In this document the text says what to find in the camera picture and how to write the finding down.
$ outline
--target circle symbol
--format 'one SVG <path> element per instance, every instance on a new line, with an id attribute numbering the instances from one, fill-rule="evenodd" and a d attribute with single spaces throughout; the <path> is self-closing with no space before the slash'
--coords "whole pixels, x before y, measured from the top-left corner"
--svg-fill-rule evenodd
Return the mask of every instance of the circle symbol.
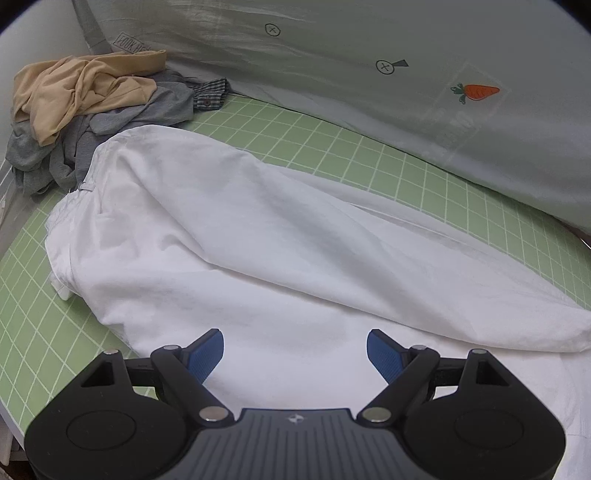
<path id="1" fill-rule="evenodd" d="M 502 410 L 475 410 L 458 417 L 454 430 L 464 442 L 491 450 L 509 448 L 521 440 L 523 424 Z"/>
<path id="2" fill-rule="evenodd" d="M 265 25 L 265 31 L 272 37 L 278 37 L 281 33 L 279 27 L 272 23 L 268 23 L 267 25 Z"/>
<path id="3" fill-rule="evenodd" d="M 375 63 L 375 67 L 378 69 L 378 72 L 383 73 L 384 75 L 394 73 L 394 65 L 387 60 L 378 60 Z"/>
<path id="4" fill-rule="evenodd" d="M 111 450 L 135 435 L 135 420 L 115 410 L 96 410 L 76 417 L 67 427 L 68 439 L 83 450 Z"/>

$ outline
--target carrot print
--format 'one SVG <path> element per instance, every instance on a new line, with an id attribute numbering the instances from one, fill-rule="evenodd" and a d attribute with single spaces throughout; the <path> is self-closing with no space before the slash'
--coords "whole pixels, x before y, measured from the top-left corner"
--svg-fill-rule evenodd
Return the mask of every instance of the carrot print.
<path id="1" fill-rule="evenodd" d="M 499 93 L 501 91 L 500 88 L 497 87 L 489 87 L 487 85 L 462 85 L 461 83 L 457 84 L 457 87 L 452 87 L 451 91 L 456 95 L 461 95 L 460 101 L 464 105 L 466 104 L 466 97 L 470 100 L 482 100 L 486 97 L 490 97 L 495 93 Z"/>

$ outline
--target white garment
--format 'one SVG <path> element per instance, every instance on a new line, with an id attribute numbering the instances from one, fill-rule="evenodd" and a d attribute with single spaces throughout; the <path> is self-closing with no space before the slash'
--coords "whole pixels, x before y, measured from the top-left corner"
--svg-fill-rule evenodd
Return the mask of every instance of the white garment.
<path id="1" fill-rule="evenodd" d="M 207 386 L 236 413 L 356 413 L 384 387 L 365 355 L 377 327 L 443 356 L 514 349 L 492 351 L 561 420 L 568 455 L 589 448 L 591 355 L 548 352 L 589 349 L 591 312 L 420 212 L 149 125 L 96 150 L 47 228 L 57 279 L 140 354 L 221 329 Z"/>

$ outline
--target beige cloth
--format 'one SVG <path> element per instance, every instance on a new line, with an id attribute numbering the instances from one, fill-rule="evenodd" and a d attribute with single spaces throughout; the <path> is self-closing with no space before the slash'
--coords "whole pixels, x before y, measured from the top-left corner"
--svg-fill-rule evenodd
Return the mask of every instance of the beige cloth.
<path id="1" fill-rule="evenodd" d="M 160 50 L 32 63 L 14 77 L 12 119 L 30 119 L 39 145 L 50 145 L 75 115 L 147 103 L 155 81 L 131 75 L 159 72 L 165 62 Z"/>

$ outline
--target plaid fabric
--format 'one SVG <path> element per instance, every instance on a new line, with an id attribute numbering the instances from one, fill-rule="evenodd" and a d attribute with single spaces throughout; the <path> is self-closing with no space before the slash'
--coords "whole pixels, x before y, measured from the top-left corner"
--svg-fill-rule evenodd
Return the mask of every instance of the plaid fabric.
<path id="1" fill-rule="evenodd" d="M 191 86 L 193 91 L 193 109 L 201 111 L 219 110 L 230 90 L 226 79 L 212 80 Z"/>

